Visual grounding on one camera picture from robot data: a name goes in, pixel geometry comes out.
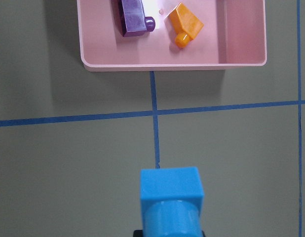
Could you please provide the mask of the long blue studded block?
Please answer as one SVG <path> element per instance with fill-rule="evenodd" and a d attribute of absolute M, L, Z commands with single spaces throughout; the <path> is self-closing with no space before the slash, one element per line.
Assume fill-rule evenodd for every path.
<path fill-rule="evenodd" d="M 201 237 L 203 199 L 197 167 L 141 170 L 143 236 Z"/>

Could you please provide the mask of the purple block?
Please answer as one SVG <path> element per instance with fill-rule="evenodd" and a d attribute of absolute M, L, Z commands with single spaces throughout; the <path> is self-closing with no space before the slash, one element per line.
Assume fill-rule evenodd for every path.
<path fill-rule="evenodd" d="M 141 0 L 116 0 L 121 35 L 124 38 L 140 37 L 153 32 L 155 19 L 145 14 Z"/>

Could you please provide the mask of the orange block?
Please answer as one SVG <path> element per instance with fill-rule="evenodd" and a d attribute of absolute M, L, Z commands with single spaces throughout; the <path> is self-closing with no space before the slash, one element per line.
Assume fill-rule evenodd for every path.
<path fill-rule="evenodd" d="M 167 16 L 176 33 L 174 42 L 178 48 L 185 48 L 194 40 L 204 24 L 180 2 Z"/>

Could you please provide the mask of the pink plastic box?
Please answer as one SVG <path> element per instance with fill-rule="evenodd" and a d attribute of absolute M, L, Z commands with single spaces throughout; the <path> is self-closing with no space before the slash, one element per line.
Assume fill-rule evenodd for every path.
<path fill-rule="evenodd" d="M 118 2 L 77 2 L 80 57 L 91 72 L 225 70 L 263 66 L 267 61 L 266 3 L 263 0 L 186 0 L 203 23 L 198 36 L 178 48 L 168 18 L 176 0 L 143 1 L 155 19 L 151 33 L 122 36 Z"/>

